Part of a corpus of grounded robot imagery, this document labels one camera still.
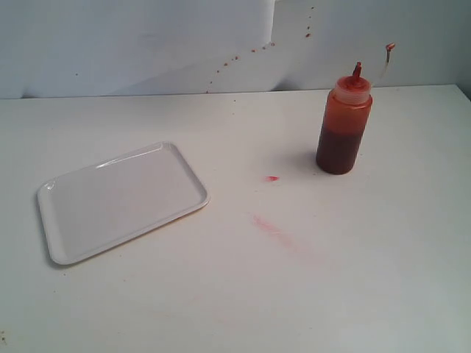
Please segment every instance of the white table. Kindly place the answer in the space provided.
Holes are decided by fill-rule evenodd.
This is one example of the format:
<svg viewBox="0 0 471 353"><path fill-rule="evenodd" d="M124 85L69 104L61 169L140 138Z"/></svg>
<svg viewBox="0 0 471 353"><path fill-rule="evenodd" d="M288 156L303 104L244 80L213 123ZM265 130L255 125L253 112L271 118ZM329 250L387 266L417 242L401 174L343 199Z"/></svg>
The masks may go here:
<svg viewBox="0 0 471 353"><path fill-rule="evenodd" d="M374 89L355 168L330 176L326 96L0 101L0 352L471 352L471 103ZM39 186L159 140L210 204L54 265Z"/></svg>

